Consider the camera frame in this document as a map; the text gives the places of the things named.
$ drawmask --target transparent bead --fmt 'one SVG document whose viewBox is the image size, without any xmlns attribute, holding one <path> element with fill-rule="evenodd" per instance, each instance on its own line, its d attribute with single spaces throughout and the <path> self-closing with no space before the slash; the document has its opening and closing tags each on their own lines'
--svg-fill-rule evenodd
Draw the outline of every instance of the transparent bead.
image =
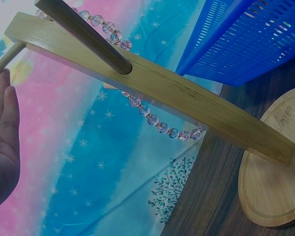
<svg viewBox="0 0 295 236">
<path fill-rule="evenodd" d="M 139 107 L 141 105 L 141 99 L 136 97 L 129 98 L 129 104 L 131 107 Z"/>
<path fill-rule="evenodd" d="M 150 115 L 150 116 L 148 116 L 147 123 L 149 125 L 156 126 L 158 124 L 158 117 L 157 117 L 157 115 Z"/>
<path fill-rule="evenodd" d="M 104 22 L 104 18 L 100 15 L 93 16 L 92 20 L 90 21 L 92 26 L 96 26 L 96 27 L 101 26 L 103 22 Z"/>
<path fill-rule="evenodd" d="M 171 129 L 169 130 L 168 136 L 169 136 L 171 139 L 176 139 L 176 138 L 178 138 L 178 136 L 179 136 L 179 131 L 178 131 L 176 128 L 171 128 Z"/>
<path fill-rule="evenodd" d="M 201 130 L 200 129 L 193 129 L 191 131 L 191 134 L 190 134 L 190 137 L 193 139 L 193 140 L 198 140 L 200 137 L 201 137 Z"/>
<path fill-rule="evenodd" d="M 75 13 L 79 13 L 78 9 L 76 9 L 75 7 L 73 7 L 72 10 L 74 10 Z"/>
<path fill-rule="evenodd" d="M 166 134 L 168 132 L 168 124 L 167 123 L 160 123 L 158 126 L 157 126 L 157 130 L 158 132 L 160 132 L 161 134 Z"/>
<path fill-rule="evenodd" d="M 130 94 L 128 94 L 127 92 L 125 92 L 125 91 L 121 91 L 121 94 L 123 95 L 123 96 L 125 96 L 125 97 L 128 97 L 128 96 L 130 96 Z"/>
<path fill-rule="evenodd" d="M 121 42 L 120 41 L 115 42 L 114 45 L 116 45 L 117 47 L 120 47 L 121 46 Z"/>
<path fill-rule="evenodd" d="M 132 48 L 132 43 L 129 40 L 125 40 L 121 42 L 120 47 L 124 50 L 129 51 Z"/>
<path fill-rule="evenodd" d="M 148 106 L 146 106 L 146 105 L 141 105 L 141 106 L 139 107 L 139 114 L 142 115 L 143 117 L 147 117 L 148 114 L 149 114 L 149 112 L 150 112 L 150 109 L 149 109 Z"/>
<path fill-rule="evenodd" d="M 114 32 L 110 35 L 110 38 L 114 42 L 119 42 L 122 39 L 122 34 L 119 30 L 114 30 Z"/>
<path fill-rule="evenodd" d="M 183 142 L 188 141 L 190 139 L 190 133 L 188 131 L 182 131 L 179 135 L 179 139 Z"/>
<path fill-rule="evenodd" d="M 115 25 L 113 22 L 105 22 L 103 25 L 103 32 L 107 34 L 113 33 L 115 30 Z"/>
<path fill-rule="evenodd" d="M 106 38 L 106 41 L 107 41 L 109 44 L 114 44 L 114 41 L 113 41 L 111 38 Z"/>
<path fill-rule="evenodd" d="M 35 16 L 48 20 L 48 21 L 53 21 L 47 14 L 41 10 L 37 10 Z"/>
<path fill-rule="evenodd" d="M 88 11 L 84 10 L 84 11 L 81 11 L 79 14 L 84 20 L 87 21 L 89 19 L 90 13 Z"/>
</svg>

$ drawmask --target plastic crate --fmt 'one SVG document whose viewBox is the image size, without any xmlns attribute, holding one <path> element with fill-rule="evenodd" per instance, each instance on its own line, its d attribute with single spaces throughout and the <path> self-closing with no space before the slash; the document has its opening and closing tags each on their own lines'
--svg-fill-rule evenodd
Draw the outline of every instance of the plastic crate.
<svg viewBox="0 0 295 236">
<path fill-rule="evenodd" d="M 295 0 L 206 0 L 176 72 L 238 86 L 294 57 Z"/>
</svg>

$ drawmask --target wooden rod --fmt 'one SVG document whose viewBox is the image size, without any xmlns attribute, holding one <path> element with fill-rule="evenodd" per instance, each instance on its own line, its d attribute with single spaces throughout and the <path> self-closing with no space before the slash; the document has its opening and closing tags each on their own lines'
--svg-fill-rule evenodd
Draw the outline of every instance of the wooden rod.
<svg viewBox="0 0 295 236">
<path fill-rule="evenodd" d="M 3 71 L 10 61 L 12 61 L 24 48 L 26 48 L 25 43 L 21 41 L 14 43 L 0 59 L 0 72 Z"/>
<path fill-rule="evenodd" d="M 121 75 L 129 74 L 131 63 L 62 0 L 36 0 L 35 6 L 75 36 Z"/>
<path fill-rule="evenodd" d="M 53 22 L 18 13 L 5 34 L 51 59 L 93 76 L 190 123 L 208 125 L 220 137 L 276 164 L 288 166 L 295 143 L 209 90 L 131 52 L 116 49 L 132 63 L 120 75 Z"/>
</svg>

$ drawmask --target palm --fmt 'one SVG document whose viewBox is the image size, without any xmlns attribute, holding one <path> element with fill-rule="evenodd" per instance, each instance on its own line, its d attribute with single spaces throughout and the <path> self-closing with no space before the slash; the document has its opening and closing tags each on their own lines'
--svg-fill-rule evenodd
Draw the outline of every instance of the palm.
<svg viewBox="0 0 295 236">
<path fill-rule="evenodd" d="M 0 204 L 11 194 L 20 176 L 19 106 L 9 71 L 0 74 Z"/>
</svg>

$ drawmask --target wooden base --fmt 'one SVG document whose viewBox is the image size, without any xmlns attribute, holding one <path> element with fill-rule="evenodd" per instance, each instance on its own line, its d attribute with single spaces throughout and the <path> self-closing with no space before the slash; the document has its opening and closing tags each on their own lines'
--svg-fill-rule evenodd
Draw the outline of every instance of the wooden base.
<svg viewBox="0 0 295 236">
<path fill-rule="evenodd" d="M 295 89 L 278 98 L 261 121 L 295 142 Z M 295 222 L 295 150 L 289 167 L 245 151 L 238 194 L 243 211 L 258 225 L 280 227 Z"/>
</svg>

